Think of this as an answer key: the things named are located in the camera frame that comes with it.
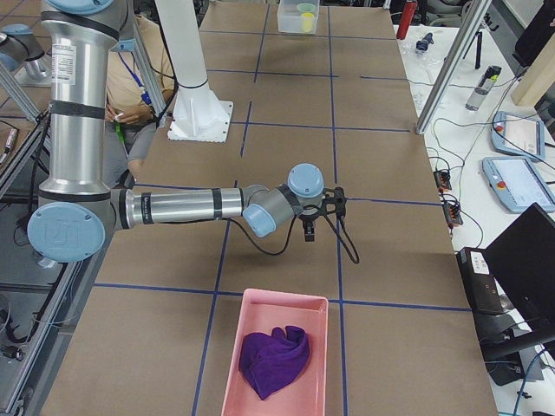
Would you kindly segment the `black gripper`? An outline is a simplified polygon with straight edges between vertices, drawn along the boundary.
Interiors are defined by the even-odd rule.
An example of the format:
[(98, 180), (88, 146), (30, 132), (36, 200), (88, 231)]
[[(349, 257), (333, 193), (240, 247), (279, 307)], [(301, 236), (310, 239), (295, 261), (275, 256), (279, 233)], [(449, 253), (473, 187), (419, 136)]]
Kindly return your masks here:
[(299, 214), (298, 218), (303, 221), (305, 242), (315, 241), (314, 221), (321, 217), (322, 214), (323, 211), (321, 205), (308, 204), (303, 207), (303, 210)]

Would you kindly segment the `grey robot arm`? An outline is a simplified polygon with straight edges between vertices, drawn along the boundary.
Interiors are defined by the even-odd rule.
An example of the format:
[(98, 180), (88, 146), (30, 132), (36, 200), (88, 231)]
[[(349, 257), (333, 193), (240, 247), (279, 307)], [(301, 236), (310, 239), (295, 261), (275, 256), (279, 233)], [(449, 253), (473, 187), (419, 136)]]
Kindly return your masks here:
[(59, 263), (93, 256), (107, 236), (137, 224), (188, 224), (241, 217), (247, 233), (264, 237), (296, 219), (324, 214), (324, 182), (312, 164), (294, 166), (274, 189), (261, 185), (169, 194), (110, 188), (102, 177), (111, 51), (140, 46), (129, 1), (45, 1), (42, 25), (52, 38), (49, 177), (27, 236), (36, 252)]
[(50, 87), (51, 60), (25, 24), (1, 28), (1, 63), (22, 86)]

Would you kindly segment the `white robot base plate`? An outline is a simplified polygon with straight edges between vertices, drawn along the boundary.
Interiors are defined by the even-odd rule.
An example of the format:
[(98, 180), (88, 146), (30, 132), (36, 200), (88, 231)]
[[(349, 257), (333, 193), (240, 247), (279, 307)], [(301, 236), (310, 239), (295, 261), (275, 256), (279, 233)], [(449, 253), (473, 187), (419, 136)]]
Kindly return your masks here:
[(157, 3), (178, 87), (170, 140), (226, 141), (233, 103), (211, 90), (192, 1)]

